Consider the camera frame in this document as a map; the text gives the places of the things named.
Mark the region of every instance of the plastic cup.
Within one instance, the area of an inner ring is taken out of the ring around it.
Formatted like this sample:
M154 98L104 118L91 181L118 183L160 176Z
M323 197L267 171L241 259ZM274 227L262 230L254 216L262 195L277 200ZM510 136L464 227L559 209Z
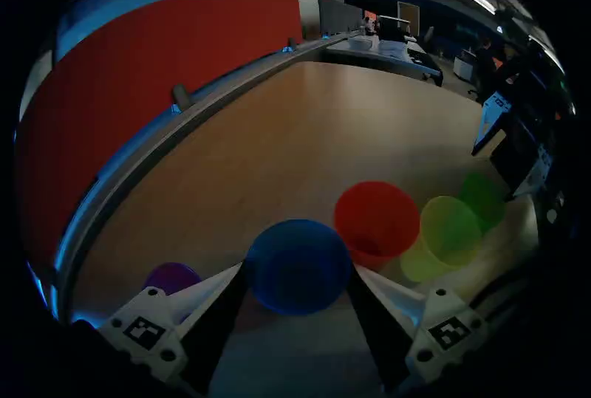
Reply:
M163 263L152 270L142 290L146 287L157 287L172 295L180 290L201 282L201 278L189 266L181 263Z
M352 260L379 270L413 245L420 216L412 198L387 182L360 182L338 199L335 229Z
M481 174L469 174L466 177L458 198L472 209L483 235L505 217L505 201L501 190Z
M462 201L438 196L420 215L420 235L400 257L404 275L412 281L426 281L469 264L480 246L482 233L478 218Z
M351 259L341 237L306 219L291 219L266 229L245 259L255 297L284 315L326 309L346 289Z

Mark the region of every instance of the orange partition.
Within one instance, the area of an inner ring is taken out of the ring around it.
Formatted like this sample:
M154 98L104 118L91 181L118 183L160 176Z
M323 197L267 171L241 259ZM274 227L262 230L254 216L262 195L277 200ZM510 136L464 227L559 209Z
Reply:
M191 92L288 38L301 42L298 0L162 0L80 42L41 84L17 132L16 190L31 261L53 264L97 172L170 107L175 84Z

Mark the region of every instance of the red cup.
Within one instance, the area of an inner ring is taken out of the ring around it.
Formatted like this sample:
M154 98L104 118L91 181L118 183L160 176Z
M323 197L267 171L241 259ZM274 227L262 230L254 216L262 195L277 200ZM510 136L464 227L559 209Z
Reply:
M351 259L372 270L413 245L419 236L420 214L412 198L387 182L360 182L338 199L335 229Z

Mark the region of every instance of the yellow cup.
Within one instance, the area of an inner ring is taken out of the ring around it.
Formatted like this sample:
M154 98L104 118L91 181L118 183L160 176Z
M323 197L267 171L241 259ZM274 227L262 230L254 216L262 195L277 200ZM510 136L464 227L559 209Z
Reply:
M452 196L438 196L420 214L419 236L400 256L402 271L420 282L461 269L474 259L481 240L472 210Z

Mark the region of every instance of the green cup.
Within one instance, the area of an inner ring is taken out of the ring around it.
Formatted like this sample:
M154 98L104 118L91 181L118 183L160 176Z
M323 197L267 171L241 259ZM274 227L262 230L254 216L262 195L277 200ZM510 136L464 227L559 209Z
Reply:
M400 256L400 266L409 280L430 280L469 264L481 239L472 210L452 196L438 196L423 208L419 237Z
M466 177L458 198L472 209L483 235L505 217L505 201L501 190L481 174L469 174Z

